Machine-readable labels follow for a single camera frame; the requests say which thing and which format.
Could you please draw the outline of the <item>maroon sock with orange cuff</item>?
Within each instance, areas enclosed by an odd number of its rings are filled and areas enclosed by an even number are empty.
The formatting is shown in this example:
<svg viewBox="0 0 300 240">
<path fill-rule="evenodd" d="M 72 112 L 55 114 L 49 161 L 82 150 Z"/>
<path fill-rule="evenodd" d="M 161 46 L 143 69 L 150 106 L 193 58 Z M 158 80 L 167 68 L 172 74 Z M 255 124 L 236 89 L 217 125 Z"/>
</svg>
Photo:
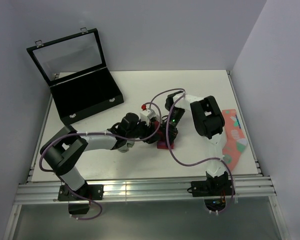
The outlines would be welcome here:
<svg viewBox="0 0 300 240">
<path fill-rule="evenodd" d="M 162 150 L 168 149 L 167 139 L 170 143 L 170 148 L 174 149 L 174 141 L 178 135 L 178 130 L 172 124 L 168 124 L 168 137 L 166 135 L 166 127 L 167 123 L 160 123 L 159 121 L 154 122 L 155 128 L 159 126 L 159 130 L 156 132 L 156 135 L 159 136 L 159 140 L 157 141 L 157 148 Z"/>
</svg>

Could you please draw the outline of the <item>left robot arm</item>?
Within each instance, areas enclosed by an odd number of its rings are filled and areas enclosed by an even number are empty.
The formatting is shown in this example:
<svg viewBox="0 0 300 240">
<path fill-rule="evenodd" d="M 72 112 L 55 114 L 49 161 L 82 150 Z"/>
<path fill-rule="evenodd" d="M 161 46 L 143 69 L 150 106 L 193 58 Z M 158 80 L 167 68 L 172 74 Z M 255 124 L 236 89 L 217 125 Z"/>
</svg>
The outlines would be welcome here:
<svg viewBox="0 0 300 240">
<path fill-rule="evenodd" d="M 127 113 L 123 119 L 104 132 L 79 133 L 73 126 L 64 126 L 40 150 L 40 161 L 46 161 L 55 175 L 69 187 L 69 194 L 81 200 L 88 193 L 87 181 L 76 163 L 84 152 L 117 150 L 126 153 L 135 142 L 152 144 L 159 141 L 156 131 L 160 118 L 155 113 L 138 116 Z"/>
</svg>

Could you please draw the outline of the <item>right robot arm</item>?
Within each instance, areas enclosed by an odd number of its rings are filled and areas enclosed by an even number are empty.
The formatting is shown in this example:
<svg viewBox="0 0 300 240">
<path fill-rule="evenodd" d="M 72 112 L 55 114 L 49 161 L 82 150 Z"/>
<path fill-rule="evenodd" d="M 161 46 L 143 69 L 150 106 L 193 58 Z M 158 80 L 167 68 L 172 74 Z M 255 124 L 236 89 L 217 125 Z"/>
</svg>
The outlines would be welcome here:
<svg viewBox="0 0 300 240">
<path fill-rule="evenodd" d="M 166 146 L 172 158 L 184 167 L 194 167 L 207 163 L 206 189 L 212 195 L 219 194 L 226 184 L 234 189 L 234 178 L 230 168 L 224 161 L 222 148 L 225 143 L 225 119 L 214 96 L 197 97 L 182 91 L 169 94 L 165 101 L 168 110 L 165 127 Z M 174 155 L 171 145 L 175 140 L 178 123 L 184 113 L 191 113 L 194 128 L 199 136 L 207 139 L 213 146 L 214 155 L 195 163 L 182 163 Z"/>
</svg>

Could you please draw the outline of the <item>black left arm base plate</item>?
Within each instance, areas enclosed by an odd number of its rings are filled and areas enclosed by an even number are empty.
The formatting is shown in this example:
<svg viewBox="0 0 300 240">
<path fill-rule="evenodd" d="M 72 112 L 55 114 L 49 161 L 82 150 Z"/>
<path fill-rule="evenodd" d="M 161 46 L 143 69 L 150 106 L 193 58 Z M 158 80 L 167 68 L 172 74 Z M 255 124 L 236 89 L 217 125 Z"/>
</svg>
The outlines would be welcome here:
<svg viewBox="0 0 300 240">
<path fill-rule="evenodd" d="M 71 189 L 65 185 L 61 185 L 59 188 L 59 193 L 57 200 L 59 202 L 71 202 L 71 201 L 80 201 L 84 197 L 89 200 L 102 200 L 104 194 L 104 185 L 103 184 L 88 184 L 82 188 L 74 191 L 75 194 L 71 193 Z"/>
</svg>

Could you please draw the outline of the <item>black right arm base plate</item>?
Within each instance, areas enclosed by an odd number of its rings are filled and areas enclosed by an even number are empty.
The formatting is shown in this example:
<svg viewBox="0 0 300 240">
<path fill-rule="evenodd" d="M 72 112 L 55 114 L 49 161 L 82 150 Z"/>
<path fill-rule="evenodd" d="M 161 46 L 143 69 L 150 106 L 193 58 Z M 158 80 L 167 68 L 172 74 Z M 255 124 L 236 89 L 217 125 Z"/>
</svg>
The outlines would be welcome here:
<svg viewBox="0 0 300 240">
<path fill-rule="evenodd" d="M 207 180 L 192 181 L 187 192 L 193 197 L 217 197 L 217 196 L 231 196 L 233 193 L 233 186 L 231 181 L 226 183 L 210 183 Z"/>
</svg>

